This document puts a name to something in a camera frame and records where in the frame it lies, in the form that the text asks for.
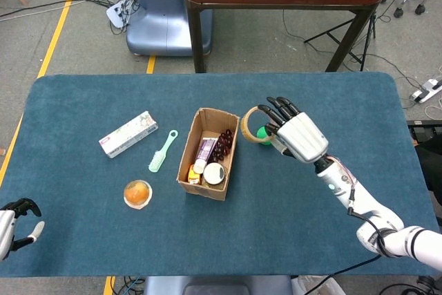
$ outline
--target table leg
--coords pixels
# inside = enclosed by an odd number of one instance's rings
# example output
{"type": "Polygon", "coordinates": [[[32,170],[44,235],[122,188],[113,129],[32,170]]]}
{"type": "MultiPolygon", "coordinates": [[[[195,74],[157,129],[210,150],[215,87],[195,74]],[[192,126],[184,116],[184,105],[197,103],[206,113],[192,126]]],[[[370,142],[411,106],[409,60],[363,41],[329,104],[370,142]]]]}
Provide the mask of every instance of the table leg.
{"type": "Polygon", "coordinates": [[[191,32],[193,65],[195,73],[205,73],[204,55],[202,51],[202,31],[200,10],[198,8],[187,7],[187,16],[189,18],[189,29],[191,32]]]}
{"type": "Polygon", "coordinates": [[[339,47],[336,49],[336,52],[330,60],[330,63],[325,70],[326,72],[336,72],[339,69],[339,66],[344,62],[345,57],[352,49],[354,42],[361,34],[362,29],[367,24],[375,9],[376,8],[370,8],[355,11],[356,16],[354,17],[352,24],[348,28],[343,40],[340,42],[339,47]]]}

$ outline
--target robotic hand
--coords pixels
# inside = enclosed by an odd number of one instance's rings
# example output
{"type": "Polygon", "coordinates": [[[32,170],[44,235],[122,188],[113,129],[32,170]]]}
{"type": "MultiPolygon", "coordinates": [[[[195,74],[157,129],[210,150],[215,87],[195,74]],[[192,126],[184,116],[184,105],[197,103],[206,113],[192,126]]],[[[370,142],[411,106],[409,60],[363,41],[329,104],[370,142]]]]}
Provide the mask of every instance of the robotic hand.
{"type": "Polygon", "coordinates": [[[41,217],[39,207],[29,198],[21,198],[16,202],[8,203],[0,209],[0,260],[6,259],[10,251],[16,251],[37,241],[43,231],[44,221],[40,221],[31,234],[14,241],[14,229],[17,218],[19,216],[27,216],[28,210],[31,210],[37,217],[41,217]]]}
{"type": "Polygon", "coordinates": [[[287,98],[267,100],[278,113],[267,105],[258,105],[258,109],[274,122],[265,125],[267,135],[275,135],[272,144],[283,155],[315,165],[316,175],[347,213],[364,220],[356,235],[366,249],[386,257],[409,256],[442,271],[441,234],[419,226],[404,228],[402,220],[375,200],[339,159],[327,155],[329,142],[307,114],[287,98]]]}

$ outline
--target blue tablecloth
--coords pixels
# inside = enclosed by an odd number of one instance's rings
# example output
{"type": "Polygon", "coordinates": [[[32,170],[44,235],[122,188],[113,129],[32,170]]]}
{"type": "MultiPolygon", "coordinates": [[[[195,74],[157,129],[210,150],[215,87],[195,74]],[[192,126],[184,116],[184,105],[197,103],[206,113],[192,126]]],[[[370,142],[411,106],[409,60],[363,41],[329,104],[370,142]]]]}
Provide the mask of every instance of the blue tablecloth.
{"type": "MultiPolygon", "coordinates": [[[[46,227],[0,264],[0,276],[329,274],[371,258],[356,239],[361,222],[313,166],[271,147],[238,138],[225,202],[187,194],[175,181],[199,107],[241,116],[279,95],[311,116],[329,152],[406,225],[437,229],[386,74],[58,75],[32,87],[0,190],[1,202],[29,197],[43,213],[20,217],[17,237],[39,219],[46,227]],[[98,140],[145,110],[159,129],[108,158],[98,140]],[[151,173],[147,165],[171,129],[180,134],[151,173]],[[140,211],[123,201],[136,179],[153,188],[140,211]]],[[[350,273],[431,272],[409,258],[383,258],[350,273]]]]}

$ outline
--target black finger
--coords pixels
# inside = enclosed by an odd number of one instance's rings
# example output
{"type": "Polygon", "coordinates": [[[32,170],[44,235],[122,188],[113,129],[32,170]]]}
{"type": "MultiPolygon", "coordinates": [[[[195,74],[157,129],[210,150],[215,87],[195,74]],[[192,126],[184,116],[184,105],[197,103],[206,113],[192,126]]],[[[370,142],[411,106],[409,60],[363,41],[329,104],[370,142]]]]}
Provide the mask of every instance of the black finger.
{"type": "Polygon", "coordinates": [[[258,105],[258,109],[267,114],[278,126],[282,126],[285,123],[285,120],[267,105],[260,104],[258,105]]]}
{"type": "Polygon", "coordinates": [[[273,135],[276,135],[276,133],[278,132],[278,130],[279,130],[280,127],[278,127],[278,126],[276,126],[276,125],[274,125],[274,124],[270,124],[270,123],[268,123],[268,124],[266,124],[266,125],[264,126],[264,128],[265,128],[265,132],[266,132],[266,134],[267,134],[268,136],[271,136],[272,134],[273,134],[273,135]]]}
{"type": "Polygon", "coordinates": [[[284,104],[290,110],[290,112],[293,113],[294,115],[298,115],[299,113],[301,113],[299,108],[294,106],[293,103],[290,102],[290,100],[287,99],[286,97],[277,97],[276,100],[278,100],[280,103],[284,104]]]}
{"type": "Polygon", "coordinates": [[[289,108],[287,106],[285,106],[284,104],[281,104],[275,98],[267,97],[267,100],[269,101],[269,103],[271,103],[273,106],[276,107],[276,109],[279,111],[279,113],[281,113],[282,117],[285,118],[286,120],[290,120],[293,117],[293,115],[290,113],[289,108]]]}

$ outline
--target toothpaste box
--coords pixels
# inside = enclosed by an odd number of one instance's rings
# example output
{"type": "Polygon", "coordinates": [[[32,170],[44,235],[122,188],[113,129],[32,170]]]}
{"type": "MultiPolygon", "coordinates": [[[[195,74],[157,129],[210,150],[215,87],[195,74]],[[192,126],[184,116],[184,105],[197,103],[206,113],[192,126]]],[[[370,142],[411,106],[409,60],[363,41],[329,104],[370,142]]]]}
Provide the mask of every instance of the toothpaste box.
{"type": "Polygon", "coordinates": [[[136,142],[158,129],[157,122],[144,111],[127,124],[119,127],[99,141],[108,157],[114,158],[136,142]]]}

